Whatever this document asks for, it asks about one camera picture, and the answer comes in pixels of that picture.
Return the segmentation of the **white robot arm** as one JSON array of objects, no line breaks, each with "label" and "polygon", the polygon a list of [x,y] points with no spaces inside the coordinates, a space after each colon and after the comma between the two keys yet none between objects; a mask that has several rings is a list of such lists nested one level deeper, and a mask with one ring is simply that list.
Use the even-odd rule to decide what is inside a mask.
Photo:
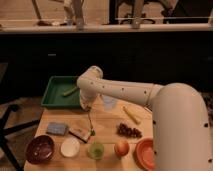
[{"label": "white robot arm", "polygon": [[195,88],[106,80],[97,66],[80,75],[77,86],[84,108],[103,94],[152,111],[156,171],[213,171],[207,107]]}]

